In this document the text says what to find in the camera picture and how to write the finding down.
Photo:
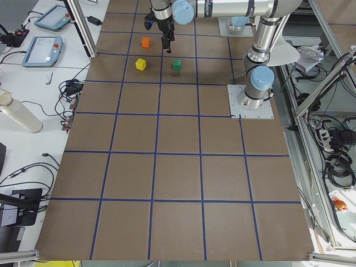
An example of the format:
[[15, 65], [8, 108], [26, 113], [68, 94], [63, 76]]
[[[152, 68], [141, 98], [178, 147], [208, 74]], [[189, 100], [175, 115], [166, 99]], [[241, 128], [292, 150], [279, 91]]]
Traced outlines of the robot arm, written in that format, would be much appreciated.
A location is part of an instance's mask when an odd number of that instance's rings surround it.
[[150, 30], [156, 23], [162, 32], [162, 49], [171, 53], [174, 41], [174, 23], [189, 24], [195, 18], [259, 16], [252, 48], [248, 57], [254, 62], [265, 62], [282, 20], [295, 11], [301, 1], [151, 1], [150, 12], [144, 18], [144, 26]]
[[274, 72], [267, 66], [273, 44], [283, 31], [289, 16], [261, 17], [256, 28], [252, 47], [243, 59], [246, 73], [246, 86], [239, 96], [239, 104], [249, 110], [258, 110], [264, 97], [274, 82]]

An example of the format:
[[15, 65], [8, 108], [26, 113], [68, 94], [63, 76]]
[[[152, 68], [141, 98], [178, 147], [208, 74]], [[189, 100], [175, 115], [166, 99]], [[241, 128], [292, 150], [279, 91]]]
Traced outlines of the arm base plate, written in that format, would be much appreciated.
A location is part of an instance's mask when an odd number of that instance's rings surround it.
[[252, 38], [253, 30], [249, 17], [219, 17], [220, 36]]
[[227, 85], [230, 114], [232, 118], [245, 118], [257, 120], [272, 120], [274, 119], [271, 101], [268, 97], [264, 97], [258, 101], [258, 106], [250, 103], [248, 100], [243, 100], [245, 85]]

